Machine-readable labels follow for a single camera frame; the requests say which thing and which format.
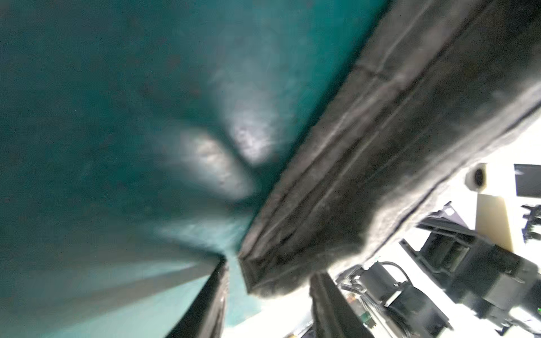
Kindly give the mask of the dark grey striped shirt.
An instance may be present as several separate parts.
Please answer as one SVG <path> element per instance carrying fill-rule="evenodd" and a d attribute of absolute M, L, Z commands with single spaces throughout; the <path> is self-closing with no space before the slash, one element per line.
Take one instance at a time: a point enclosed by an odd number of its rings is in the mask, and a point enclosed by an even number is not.
<path fill-rule="evenodd" d="M 245 236 L 247 291 L 369 260 L 539 117 L 539 1 L 391 1 Z"/>

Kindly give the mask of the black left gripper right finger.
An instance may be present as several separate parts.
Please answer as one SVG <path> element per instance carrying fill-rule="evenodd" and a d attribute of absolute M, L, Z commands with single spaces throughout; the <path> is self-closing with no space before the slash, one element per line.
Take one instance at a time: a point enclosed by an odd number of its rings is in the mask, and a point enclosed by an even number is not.
<path fill-rule="evenodd" d="M 316 337 L 373 337 L 328 273 L 311 276 L 309 293 Z"/>

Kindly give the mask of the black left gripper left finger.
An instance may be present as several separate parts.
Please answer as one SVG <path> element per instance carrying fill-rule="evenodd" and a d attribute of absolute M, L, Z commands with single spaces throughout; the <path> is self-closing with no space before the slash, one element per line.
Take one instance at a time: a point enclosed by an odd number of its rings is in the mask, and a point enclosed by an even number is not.
<path fill-rule="evenodd" d="M 167 338 L 220 338 L 224 329 L 229 290 L 227 259 L 221 259 L 185 315 Z"/>

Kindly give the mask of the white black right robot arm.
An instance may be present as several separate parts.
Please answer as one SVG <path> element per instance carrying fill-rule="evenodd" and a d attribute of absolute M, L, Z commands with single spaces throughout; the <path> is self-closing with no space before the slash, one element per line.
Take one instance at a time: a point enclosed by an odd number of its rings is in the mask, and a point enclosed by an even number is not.
<path fill-rule="evenodd" d="M 487 237 L 445 218 L 426 218 L 417 227 L 428 238 L 419 250 L 400 246 L 455 304 L 490 322 L 504 336 L 518 327 L 540 336 L 540 274 L 535 263 Z M 452 329 L 448 317 L 407 278 L 398 282 L 386 262 L 361 266 L 340 288 L 390 317 L 410 337 L 438 337 Z"/>

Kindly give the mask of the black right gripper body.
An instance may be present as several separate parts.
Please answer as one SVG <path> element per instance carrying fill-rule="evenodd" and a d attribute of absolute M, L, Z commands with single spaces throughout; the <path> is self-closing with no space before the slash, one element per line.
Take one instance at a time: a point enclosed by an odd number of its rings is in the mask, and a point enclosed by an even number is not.
<path fill-rule="evenodd" d="M 499 246 L 467 262 L 445 293 L 500 334 L 512 327 L 540 333 L 538 266 Z"/>

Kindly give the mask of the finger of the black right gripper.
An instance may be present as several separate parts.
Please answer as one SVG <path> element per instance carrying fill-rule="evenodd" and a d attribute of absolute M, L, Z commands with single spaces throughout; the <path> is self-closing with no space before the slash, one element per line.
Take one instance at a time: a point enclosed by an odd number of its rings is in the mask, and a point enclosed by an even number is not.
<path fill-rule="evenodd" d="M 448 290 L 452 284 L 453 273 L 449 271 L 449 262 L 453 244 L 451 238 L 429 238 L 416 251 L 405 239 L 400 241 L 400 246 L 414 263 L 442 290 Z"/>
<path fill-rule="evenodd" d="M 428 243 L 437 241 L 457 243 L 486 242 L 486 238 L 476 231 L 443 218 L 425 218 L 417 225 L 417 228 L 430 233 Z"/>

